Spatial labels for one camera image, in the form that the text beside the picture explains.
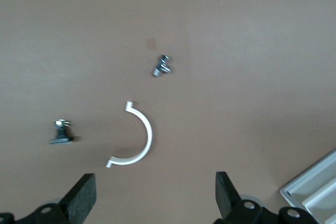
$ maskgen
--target metal bolt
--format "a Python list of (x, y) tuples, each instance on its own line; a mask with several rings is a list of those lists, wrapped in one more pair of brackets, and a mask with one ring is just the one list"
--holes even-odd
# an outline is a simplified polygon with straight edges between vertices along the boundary
[(156, 64), (156, 67), (154, 69), (153, 75), (156, 77), (160, 76), (161, 73), (170, 73), (170, 67), (167, 65), (167, 62), (169, 61), (169, 57), (166, 55), (162, 55)]
[(251, 201), (246, 201), (244, 203), (244, 207), (246, 207), (247, 209), (254, 209), (255, 205)]
[(288, 209), (288, 210), (287, 210), (287, 214), (288, 214), (290, 217), (293, 217), (293, 218), (299, 218), (299, 217), (300, 217), (299, 212), (297, 212), (297, 211), (294, 210), (294, 209)]

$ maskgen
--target white semicircular clamp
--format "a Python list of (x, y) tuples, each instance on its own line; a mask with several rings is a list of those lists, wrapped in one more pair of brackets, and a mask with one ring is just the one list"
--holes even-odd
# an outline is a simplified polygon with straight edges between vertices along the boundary
[(125, 110), (127, 112), (130, 112), (130, 113), (136, 115), (143, 122), (143, 124), (145, 125), (146, 130), (147, 130), (147, 143), (146, 143), (145, 148), (142, 150), (142, 152), (140, 152), (138, 155), (136, 155), (134, 157), (118, 158), (118, 157), (111, 156), (111, 158), (107, 162), (107, 165), (106, 165), (107, 168), (110, 168), (112, 166), (112, 164), (115, 164), (115, 165), (134, 164), (135, 162), (141, 160), (147, 154), (147, 152), (149, 151), (149, 149), (151, 147), (151, 144), (152, 144), (153, 131), (152, 131), (152, 126), (149, 123), (148, 119), (140, 111), (133, 108), (133, 102), (131, 102), (131, 101), (128, 101), (126, 103), (126, 109)]

